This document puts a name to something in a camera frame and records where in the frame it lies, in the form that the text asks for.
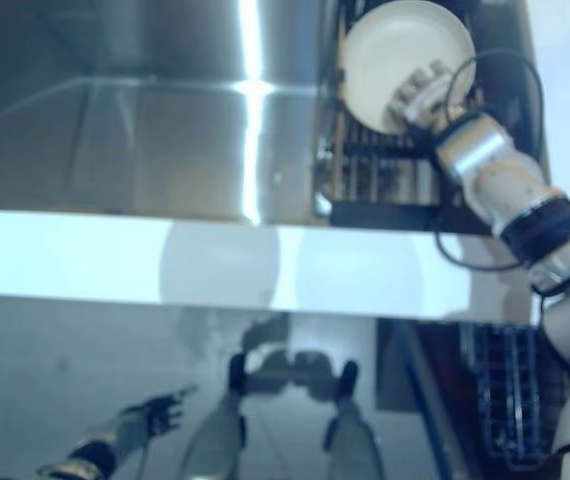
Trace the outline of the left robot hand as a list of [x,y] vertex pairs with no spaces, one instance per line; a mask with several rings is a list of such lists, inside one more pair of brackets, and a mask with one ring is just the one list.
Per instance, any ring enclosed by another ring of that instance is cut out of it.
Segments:
[[187,384],[121,410],[117,414],[116,429],[119,444],[142,448],[156,437],[177,430],[185,415],[186,401],[197,391],[196,384]]

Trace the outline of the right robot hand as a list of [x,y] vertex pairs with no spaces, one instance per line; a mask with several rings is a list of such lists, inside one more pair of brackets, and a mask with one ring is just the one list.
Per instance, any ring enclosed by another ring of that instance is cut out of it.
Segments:
[[383,110],[383,126],[391,134],[411,127],[431,131],[443,127],[446,114],[463,103],[473,80],[454,78],[454,70],[441,60],[415,69],[394,90]]

